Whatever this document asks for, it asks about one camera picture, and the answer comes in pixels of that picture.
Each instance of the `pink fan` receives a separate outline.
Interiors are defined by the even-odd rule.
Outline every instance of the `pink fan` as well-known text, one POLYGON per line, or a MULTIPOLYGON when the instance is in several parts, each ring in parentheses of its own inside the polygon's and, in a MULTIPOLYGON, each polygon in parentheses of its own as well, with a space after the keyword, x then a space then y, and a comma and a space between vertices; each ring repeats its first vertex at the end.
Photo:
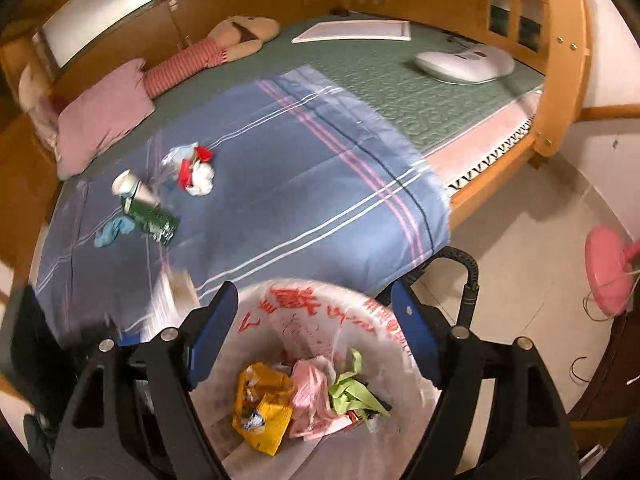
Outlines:
POLYGON ((629 273, 636 254, 640 254, 640 240, 625 247, 609 227, 594 227, 587 235, 584 244, 587 278, 593 299, 607 317, 617 316, 625 309, 635 282, 635 276, 629 273))

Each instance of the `white cup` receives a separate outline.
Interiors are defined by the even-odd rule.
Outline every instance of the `white cup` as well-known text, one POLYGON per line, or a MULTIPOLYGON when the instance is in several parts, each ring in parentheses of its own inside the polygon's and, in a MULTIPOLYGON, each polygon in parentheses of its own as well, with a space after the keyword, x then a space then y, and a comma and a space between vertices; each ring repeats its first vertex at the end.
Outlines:
POLYGON ((114 195, 139 200, 151 207, 157 207, 160 204, 160 199, 130 170, 124 171, 115 178, 111 185, 111 192, 114 195))

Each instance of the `bed post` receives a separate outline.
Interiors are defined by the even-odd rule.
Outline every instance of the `bed post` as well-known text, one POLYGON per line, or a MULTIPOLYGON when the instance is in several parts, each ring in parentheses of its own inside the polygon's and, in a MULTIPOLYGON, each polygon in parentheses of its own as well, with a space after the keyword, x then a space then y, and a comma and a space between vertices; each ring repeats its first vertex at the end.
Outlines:
POLYGON ((591 62, 587 0, 548 0, 549 55, 545 89, 531 125, 534 149, 551 156, 580 113, 591 62))

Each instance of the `blue bed sheet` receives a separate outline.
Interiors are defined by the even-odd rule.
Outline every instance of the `blue bed sheet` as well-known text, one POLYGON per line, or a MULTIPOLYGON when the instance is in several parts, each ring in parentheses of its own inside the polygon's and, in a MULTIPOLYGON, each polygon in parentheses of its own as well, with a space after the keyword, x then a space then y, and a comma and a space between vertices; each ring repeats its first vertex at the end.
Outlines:
POLYGON ((56 208, 36 293, 58 338, 106 317, 142 328, 162 266, 189 271, 201 304, 225 280, 239 288, 308 278, 377 294, 449 239, 449 201, 420 153, 366 103, 303 66, 220 94, 159 130, 56 208), (120 213, 113 179, 130 169, 158 182, 174 146, 215 157, 212 192, 164 184, 180 217, 168 247, 138 232, 94 247, 120 213))

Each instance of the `blue gripper pad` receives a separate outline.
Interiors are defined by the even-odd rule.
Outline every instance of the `blue gripper pad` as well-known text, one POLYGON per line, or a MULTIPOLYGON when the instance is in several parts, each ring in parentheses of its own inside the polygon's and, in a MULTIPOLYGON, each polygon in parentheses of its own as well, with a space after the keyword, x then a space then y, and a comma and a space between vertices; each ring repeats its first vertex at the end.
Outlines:
POLYGON ((187 345, 189 351, 186 362, 187 380, 191 389, 209 377, 213 363, 218 357, 222 343, 225 341, 226 334, 231 328, 237 312, 238 289, 233 283, 225 282, 208 307, 192 311, 181 325, 181 329, 188 329, 191 326, 202 324, 201 330, 191 335, 187 345), (202 316, 208 312, 210 312, 208 319, 206 317, 198 319, 199 314, 202 316), (196 318, 193 319, 194 323, 190 325, 191 316, 196 316, 196 318))
POLYGON ((411 288, 401 280, 391 287, 391 305, 418 370, 425 379, 437 386, 442 379, 442 356, 434 336, 436 327, 430 327, 421 314, 422 309, 433 307, 422 306, 411 288))

